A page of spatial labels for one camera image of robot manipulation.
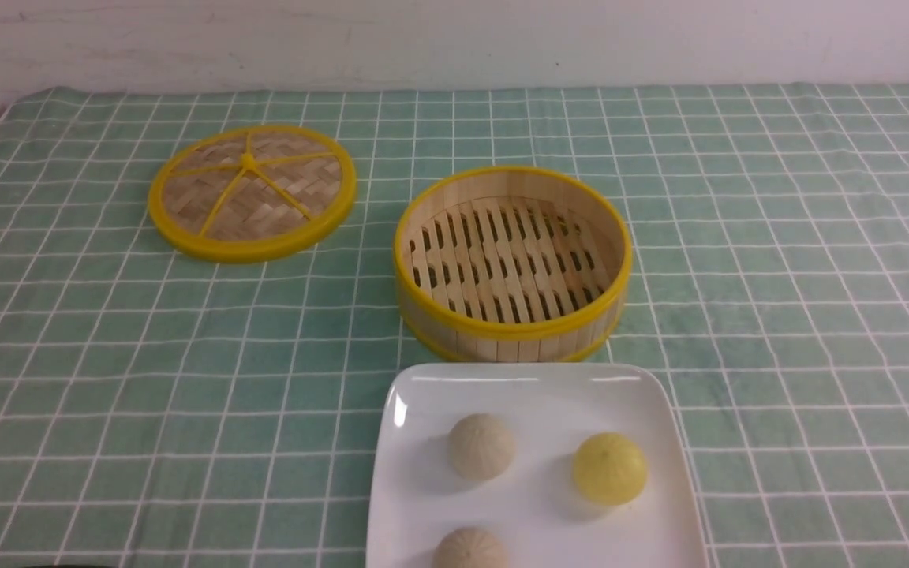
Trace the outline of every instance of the bamboo steamer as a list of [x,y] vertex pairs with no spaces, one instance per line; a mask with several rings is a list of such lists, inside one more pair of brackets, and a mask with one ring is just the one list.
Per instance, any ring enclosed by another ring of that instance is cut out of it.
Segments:
[[632,266],[623,220],[572,177],[494,166],[448,177],[395,233],[402,319],[454,361],[580,361],[622,314]]

